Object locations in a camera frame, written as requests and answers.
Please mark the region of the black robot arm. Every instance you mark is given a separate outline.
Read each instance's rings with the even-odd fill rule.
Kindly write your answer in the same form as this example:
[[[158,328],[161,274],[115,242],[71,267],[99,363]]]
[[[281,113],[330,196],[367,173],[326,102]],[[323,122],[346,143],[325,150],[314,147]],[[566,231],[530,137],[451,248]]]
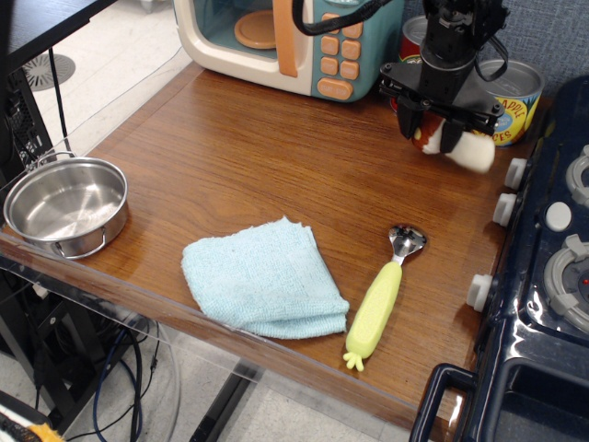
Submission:
[[[380,92],[397,102],[401,134],[411,138],[426,111],[445,120],[440,149],[464,132],[494,134],[504,107],[482,85],[498,79],[508,52],[495,37],[509,14],[501,1],[425,1],[419,64],[384,64]]]

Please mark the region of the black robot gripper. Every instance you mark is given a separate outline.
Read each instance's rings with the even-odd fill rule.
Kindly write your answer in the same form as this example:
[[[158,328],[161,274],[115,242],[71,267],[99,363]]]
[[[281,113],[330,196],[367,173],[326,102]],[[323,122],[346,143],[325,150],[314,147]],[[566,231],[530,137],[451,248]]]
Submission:
[[[492,133],[501,103],[479,83],[477,51],[467,27],[429,27],[421,44],[420,64],[383,64],[380,91],[395,99],[398,126],[406,139],[429,111],[445,119],[440,151],[451,153],[463,133]]]

